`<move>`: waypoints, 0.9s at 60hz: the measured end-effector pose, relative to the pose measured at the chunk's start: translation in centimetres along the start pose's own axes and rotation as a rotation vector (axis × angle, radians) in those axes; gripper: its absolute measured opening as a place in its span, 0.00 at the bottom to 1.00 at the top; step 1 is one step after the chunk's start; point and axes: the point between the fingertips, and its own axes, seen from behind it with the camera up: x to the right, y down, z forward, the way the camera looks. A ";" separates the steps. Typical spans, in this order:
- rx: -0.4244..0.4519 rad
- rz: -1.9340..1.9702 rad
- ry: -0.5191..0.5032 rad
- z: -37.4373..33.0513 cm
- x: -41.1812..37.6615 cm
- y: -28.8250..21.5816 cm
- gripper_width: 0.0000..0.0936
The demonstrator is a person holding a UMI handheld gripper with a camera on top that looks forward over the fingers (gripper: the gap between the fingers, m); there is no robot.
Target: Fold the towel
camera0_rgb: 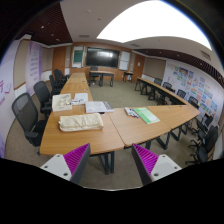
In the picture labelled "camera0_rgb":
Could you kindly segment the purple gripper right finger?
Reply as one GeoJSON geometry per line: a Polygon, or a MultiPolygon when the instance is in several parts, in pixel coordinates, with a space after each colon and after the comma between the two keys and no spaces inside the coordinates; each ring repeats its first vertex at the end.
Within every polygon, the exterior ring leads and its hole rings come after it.
{"type": "Polygon", "coordinates": [[[132,155],[143,185],[181,170],[181,167],[167,155],[156,155],[137,144],[132,145],[132,155]]]}

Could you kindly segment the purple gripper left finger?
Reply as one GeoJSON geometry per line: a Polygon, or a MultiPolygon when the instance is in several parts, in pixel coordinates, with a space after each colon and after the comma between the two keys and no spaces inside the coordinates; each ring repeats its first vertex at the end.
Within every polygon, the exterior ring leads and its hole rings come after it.
{"type": "Polygon", "coordinates": [[[85,144],[65,155],[54,155],[41,166],[41,169],[72,183],[79,184],[89,156],[90,144],[85,144]]]}

